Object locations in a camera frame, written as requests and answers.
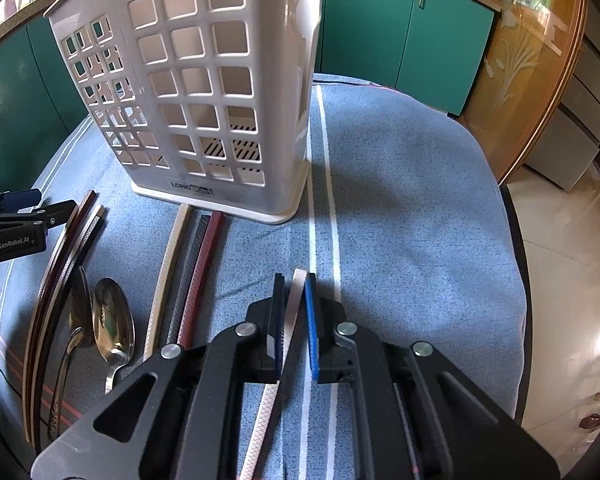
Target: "brand label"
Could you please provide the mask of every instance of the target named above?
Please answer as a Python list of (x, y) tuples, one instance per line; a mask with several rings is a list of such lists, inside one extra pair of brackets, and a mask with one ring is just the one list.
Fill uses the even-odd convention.
[(9, 249), (12, 247), (20, 246), (23, 244), (30, 244), (31, 239), (28, 236), (18, 238), (17, 240), (7, 240), (6, 242), (0, 242), (0, 249)]
[(169, 183), (171, 184), (171, 187), (174, 187), (178, 190), (186, 190), (186, 191), (190, 191), (192, 193), (196, 193), (199, 195), (207, 195), (207, 196), (215, 195), (214, 190), (211, 189), (210, 187), (196, 186), (195, 184), (184, 184), (183, 182), (173, 182), (173, 181), (170, 181)]

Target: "tiled floor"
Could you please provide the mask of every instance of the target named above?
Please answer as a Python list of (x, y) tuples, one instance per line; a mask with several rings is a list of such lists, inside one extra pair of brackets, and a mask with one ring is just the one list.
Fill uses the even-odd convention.
[(528, 261), (533, 308), (531, 380), (523, 427), (566, 473), (600, 430), (600, 178), (568, 193), (527, 168), (509, 182)]

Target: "wooden cabinet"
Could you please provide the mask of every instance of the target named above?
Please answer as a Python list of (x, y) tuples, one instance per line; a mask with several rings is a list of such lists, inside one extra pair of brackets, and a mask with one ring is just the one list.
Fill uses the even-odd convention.
[(320, 70), (394, 87), (412, 5), (413, 0), (326, 0)]
[(396, 89), (460, 115), (492, 22), (493, 11), (471, 0), (414, 0)]

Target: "metal spoon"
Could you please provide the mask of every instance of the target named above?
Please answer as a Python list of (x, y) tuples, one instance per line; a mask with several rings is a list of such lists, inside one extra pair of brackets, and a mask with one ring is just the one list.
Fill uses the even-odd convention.
[(51, 399), (49, 409), (49, 424), (46, 428), (46, 436), (49, 442), (54, 441), (60, 435), (60, 412), (62, 409), (62, 397), (64, 396), (64, 384), (66, 373), (69, 369), (71, 354), (77, 346), (90, 346), (93, 344), (93, 327), (91, 324), (91, 295), (87, 284), (87, 275), (84, 268), (79, 266), (71, 276), (69, 286), (69, 330), (71, 338), (67, 343), (64, 355), (60, 361), (56, 387)]
[(136, 332), (131, 309), (122, 288), (111, 278), (102, 278), (93, 291), (93, 335), (109, 364), (105, 395), (113, 388), (116, 372), (129, 364), (134, 354)]

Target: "cabinet door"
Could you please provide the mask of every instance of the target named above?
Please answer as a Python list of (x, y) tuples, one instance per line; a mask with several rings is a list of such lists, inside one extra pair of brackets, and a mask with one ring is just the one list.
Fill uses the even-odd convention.
[(484, 54), (493, 11), (471, 0), (414, 0), (396, 88), (459, 115)]
[(49, 20), (40, 16), (27, 25), (27, 32), (49, 97), (54, 102), (67, 131), (72, 132), (88, 112), (75, 89), (69, 71), (64, 66), (51, 31), (51, 24)]
[(0, 190), (30, 187), (68, 134), (20, 27), (0, 44)]
[(326, 0), (322, 72), (395, 86), (413, 0)]

